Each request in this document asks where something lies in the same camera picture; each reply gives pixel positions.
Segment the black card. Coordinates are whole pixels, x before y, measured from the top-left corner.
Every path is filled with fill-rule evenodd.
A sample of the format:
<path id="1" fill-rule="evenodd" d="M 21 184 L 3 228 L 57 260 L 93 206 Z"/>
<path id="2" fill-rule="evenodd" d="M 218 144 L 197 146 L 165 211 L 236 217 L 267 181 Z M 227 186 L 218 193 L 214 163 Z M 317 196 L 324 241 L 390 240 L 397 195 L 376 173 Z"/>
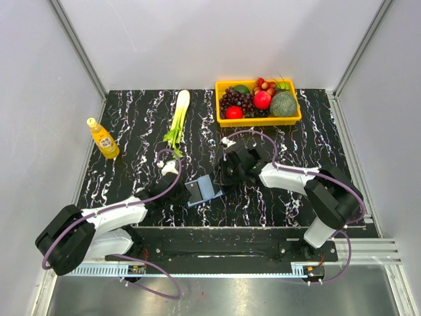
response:
<path id="1" fill-rule="evenodd" d="M 222 183 L 220 171 L 213 172 L 212 185 L 216 191 L 224 191 L 225 185 Z"/>
<path id="2" fill-rule="evenodd" d="M 198 181 L 186 182 L 185 186 L 190 193 L 188 205 L 195 205 L 203 200 Z"/>

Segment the blue leather card holder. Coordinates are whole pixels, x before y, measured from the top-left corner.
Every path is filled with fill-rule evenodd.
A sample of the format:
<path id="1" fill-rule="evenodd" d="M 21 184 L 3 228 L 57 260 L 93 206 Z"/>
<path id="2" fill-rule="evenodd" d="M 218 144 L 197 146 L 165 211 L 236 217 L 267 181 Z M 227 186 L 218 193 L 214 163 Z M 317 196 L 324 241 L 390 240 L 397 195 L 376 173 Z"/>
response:
<path id="1" fill-rule="evenodd" d="M 224 191 L 216 191 L 214 189 L 214 186 L 212 185 L 211 174 L 200 176 L 196 180 L 192 180 L 192 181 L 198 181 L 203 200 L 195 205 L 186 204 L 187 208 L 195 207 L 197 205 L 203 204 L 205 202 L 219 198 L 224 195 Z"/>

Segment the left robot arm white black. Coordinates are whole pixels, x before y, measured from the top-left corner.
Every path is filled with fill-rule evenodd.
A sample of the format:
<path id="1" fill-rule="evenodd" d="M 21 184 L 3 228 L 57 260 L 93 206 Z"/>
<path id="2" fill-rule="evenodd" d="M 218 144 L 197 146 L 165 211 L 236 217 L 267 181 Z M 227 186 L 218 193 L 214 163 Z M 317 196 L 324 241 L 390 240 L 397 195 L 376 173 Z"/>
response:
<path id="1" fill-rule="evenodd" d="M 185 184 L 171 186 L 162 182 L 105 207 L 80 209 L 74 204 L 67 205 L 36 238 L 36 248 L 43 255 L 41 266 L 63 276 L 96 256 L 118 253 L 135 260 L 140 257 L 143 245 L 122 228 L 140 223 L 158 208 L 186 204 L 190 197 Z M 119 237 L 115 230 L 124 236 Z"/>

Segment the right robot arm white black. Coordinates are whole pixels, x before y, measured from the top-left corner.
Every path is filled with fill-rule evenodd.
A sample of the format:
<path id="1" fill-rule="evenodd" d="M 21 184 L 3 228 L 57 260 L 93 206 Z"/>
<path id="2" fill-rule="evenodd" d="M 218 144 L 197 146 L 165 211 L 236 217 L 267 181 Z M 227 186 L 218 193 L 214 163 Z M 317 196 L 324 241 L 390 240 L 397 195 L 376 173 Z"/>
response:
<path id="1" fill-rule="evenodd" d="M 239 144 L 229 146 L 218 160 L 215 182 L 227 188 L 241 184 L 262 185 L 306 196 L 316 218 L 304 233 L 299 253 L 309 261 L 322 254 L 325 242 L 350 223 L 358 210 L 364 210 L 362 194 L 335 165 L 286 166 L 265 159 L 257 149 Z"/>

